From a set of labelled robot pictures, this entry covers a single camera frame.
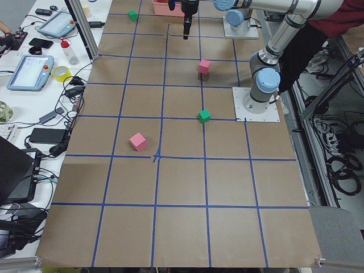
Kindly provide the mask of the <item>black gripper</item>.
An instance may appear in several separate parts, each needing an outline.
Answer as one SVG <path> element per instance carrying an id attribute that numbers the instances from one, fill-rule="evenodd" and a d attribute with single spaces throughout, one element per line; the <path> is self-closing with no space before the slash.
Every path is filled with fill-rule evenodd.
<path id="1" fill-rule="evenodd" d="M 198 12 L 198 0 L 181 0 L 181 10 L 185 14 L 183 21 L 183 39 L 188 39 L 192 25 L 192 15 Z"/>

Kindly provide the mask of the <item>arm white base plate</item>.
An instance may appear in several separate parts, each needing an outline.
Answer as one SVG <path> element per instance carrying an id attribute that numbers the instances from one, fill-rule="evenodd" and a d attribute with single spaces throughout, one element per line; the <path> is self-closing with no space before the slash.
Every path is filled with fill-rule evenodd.
<path id="1" fill-rule="evenodd" d="M 233 87 L 235 120 L 237 122 L 280 122 L 278 108 L 271 96 L 268 102 L 256 102 L 250 96 L 251 88 Z"/>
<path id="2" fill-rule="evenodd" d="M 226 16 L 222 18 L 224 24 L 224 35 L 227 39 L 250 39 L 258 40 L 258 26 L 253 18 L 245 20 L 242 24 L 237 27 L 231 26 Z"/>

